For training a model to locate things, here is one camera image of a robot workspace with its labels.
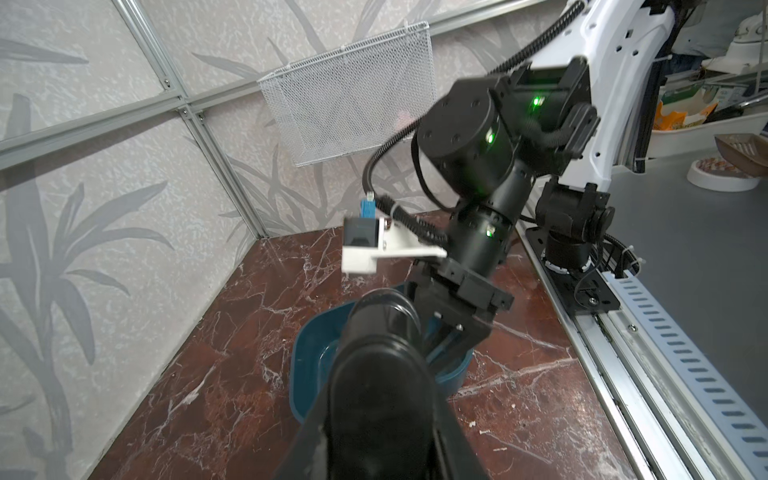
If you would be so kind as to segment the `teal plastic tray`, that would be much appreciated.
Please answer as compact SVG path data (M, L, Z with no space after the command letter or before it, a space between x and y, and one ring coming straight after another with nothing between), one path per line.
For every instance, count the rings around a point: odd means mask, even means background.
M405 287L374 289L300 329L291 357L289 403L305 421L322 395L332 421L430 422L436 398L458 391L471 349L439 374L422 352L440 322L422 323Z

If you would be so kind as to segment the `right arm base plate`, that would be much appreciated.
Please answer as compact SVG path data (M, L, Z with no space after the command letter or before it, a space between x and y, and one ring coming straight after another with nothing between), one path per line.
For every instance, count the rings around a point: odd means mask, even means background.
M544 267L557 299L570 316L615 311L620 303L603 275L617 279L640 273L633 248L607 230L615 208L594 183L582 189L546 182L525 238Z

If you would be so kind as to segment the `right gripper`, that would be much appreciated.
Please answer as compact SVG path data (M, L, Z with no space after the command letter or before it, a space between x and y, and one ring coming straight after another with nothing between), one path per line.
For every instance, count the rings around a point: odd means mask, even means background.
M440 322L425 335L422 348L434 374L489 337L496 314L508 311L514 301L511 293L458 263L416 263L405 294L423 324Z

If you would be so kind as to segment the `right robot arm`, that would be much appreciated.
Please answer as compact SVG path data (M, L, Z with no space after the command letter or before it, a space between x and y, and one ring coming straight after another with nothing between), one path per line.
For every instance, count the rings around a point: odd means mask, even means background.
M487 338L511 306L491 278L538 179L544 188L525 236L561 304L576 315L619 308L602 276L611 165L688 9L683 1L574 1L504 64L456 81L418 121L413 152L459 197L445 230L415 222L447 253L410 283L420 314L441 321L427 345L434 370Z

